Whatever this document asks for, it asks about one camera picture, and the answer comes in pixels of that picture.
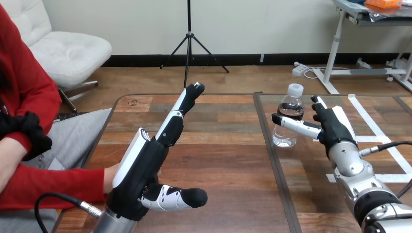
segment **black cable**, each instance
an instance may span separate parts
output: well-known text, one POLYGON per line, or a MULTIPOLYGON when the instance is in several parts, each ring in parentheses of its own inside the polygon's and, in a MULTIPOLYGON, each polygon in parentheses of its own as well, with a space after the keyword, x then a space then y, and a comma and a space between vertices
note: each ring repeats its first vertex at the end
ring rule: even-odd
MULTIPOLYGON (((399 145, 412 145, 411 141, 398 141, 398 142, 390 142, 390 143, 386 143, 383 145, 379 145, 377 146, 378 151, 382 151, 382 150, 386 150, 388 148, 391 147, 396 147, 399 145)), ((400 198, 401 196, 403 196, 410 188, 412 187, 412 179, 409 181, 409 183, 397 194, 397 198, 400 198)))
POLYGON ((36 217, 36 220, 37 220, 37 222, 38 222, 38 224, 39 224, 39 226, 40 226, 43 233, 49 233, 49 232, 47 231, 46 227, 44 226, 43 221, 41 220, 41 216, 40 216, 40 213, 39 213, 39 205, 40 205, 40 202, 46 197, 60 198, 60 199, 65 200, 69 203, 72 203, 73 205, 75 205, 77 207, 80 207, 80 204, 82 203, 82 201, 79 200, 79 199, 76 199, 76 198, 73 198, 71 196, 61 194, 61 193, 45 193, 45 194, 41 195, 37 199, 36 203, 34 204, 34 216, 36 217))
POLYGON ((398 199, 403 196, 412 187, 412 179, 409 183, 398 193, 396 196, 398 199))
POLYGON ((379 151, 382 151, 382 150, 386 150, 388 148, 396 147, 396 146, 399 146, 399 145, 412 145, 412 142, 411 141, 390 142, 390 143, 386 143, 386 144, 383 144, 383 145, 379 145, 378 149, 379 149, 379 151))

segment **robotic arm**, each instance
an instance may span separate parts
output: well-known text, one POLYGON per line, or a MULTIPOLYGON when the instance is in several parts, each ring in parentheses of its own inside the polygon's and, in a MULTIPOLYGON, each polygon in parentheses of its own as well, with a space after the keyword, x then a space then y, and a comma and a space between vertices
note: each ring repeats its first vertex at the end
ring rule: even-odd
POLYGON ((157 179, 169 148, 182 133, 184 115, 195 105, 204 89, 199 83, 184 89, 152 139, 143 128, 138 130, 120 162, 105 209, 93 213, 88 208, 89 213, 98 217, 94 233, 131 233, 149 209, 183 210, 206 204, 204 190, 171 187, 159 184, 157 179))
POLYGON ((381 151, 378 147, 359 151, 352 126, 339 106, 328 109, 320 97, 313 116, 321 127, 272 114, 272 121, 304 136, 319 139, 334 168, 334 177, 346 205, 363 233, 403 233, 412 229, 412 208, 375 177, 372 165, 362 156, 381 151))

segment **bottle cap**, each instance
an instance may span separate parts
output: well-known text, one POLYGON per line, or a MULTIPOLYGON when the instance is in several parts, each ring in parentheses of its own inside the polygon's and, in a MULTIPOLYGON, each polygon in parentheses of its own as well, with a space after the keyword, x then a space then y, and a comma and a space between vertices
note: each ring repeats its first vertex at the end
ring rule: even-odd
POLYGON ((303 86, 297 83, 292 83, 289 85, 288 88, 288 96, 299 98, 302 96, 303 93, 303 86))

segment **wooden table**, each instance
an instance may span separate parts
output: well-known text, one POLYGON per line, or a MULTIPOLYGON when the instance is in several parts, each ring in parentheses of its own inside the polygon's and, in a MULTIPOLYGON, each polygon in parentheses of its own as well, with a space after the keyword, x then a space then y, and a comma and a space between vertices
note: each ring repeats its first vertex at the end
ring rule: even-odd
MULTIPOLYGON (((299 137, 296 146, 275 148, 273 124, 279 95, 201 95, 185 116, 183 133, 162 166, 161 183, 199 187, 209 197, 206 206, 184 211, 149 211, 135 232, 146 233, 357 233, 335 183, 325 150, 299 137)), ((129 95, 112 111, 87 168, 118 163, 139 127, 154 135, 178 95, 129 95)), ((304 120, 313 111, 304 97, 304 120)), ((357 97, 372 119, 393 141, 412 140, 412 98, 357 97)), ((374 136, 346 96, 324 97, 340 105, 357 135, 374 136)), ((360 148, 377 143, 360 143, 360 148)), ((408 162, 408 147, 399 147, 408 162)), ((405 174, 388 152, 368 157, 377 174, 405 174)), ((387 184, 395 192, 404 183, 387 184)), ((402 201, 412 205, 412 192, 402 201)), ((96 203, 103 208, 103 203, 96 203)), ((78 209, 59 218, 58 233, 88 233, 95 219, 78 209)))

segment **plastic water bottle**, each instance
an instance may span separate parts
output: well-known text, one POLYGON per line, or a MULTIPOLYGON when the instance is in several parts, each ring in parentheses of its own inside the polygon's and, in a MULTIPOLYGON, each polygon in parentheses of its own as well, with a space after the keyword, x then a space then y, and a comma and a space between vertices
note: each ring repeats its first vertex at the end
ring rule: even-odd
MULTIPOLYGON (((303 93, 303 86, 292 83, 289 85, 288 94, 280 101, 277 113, 285 117, 290 117, 297 120, 303 118, 303 103, 300 97, 303 93)), ((297 133, 291 132, 288 129, 275 125, 273 129, 273 143, 279 147, 292 147, 296 144, 297 133)))

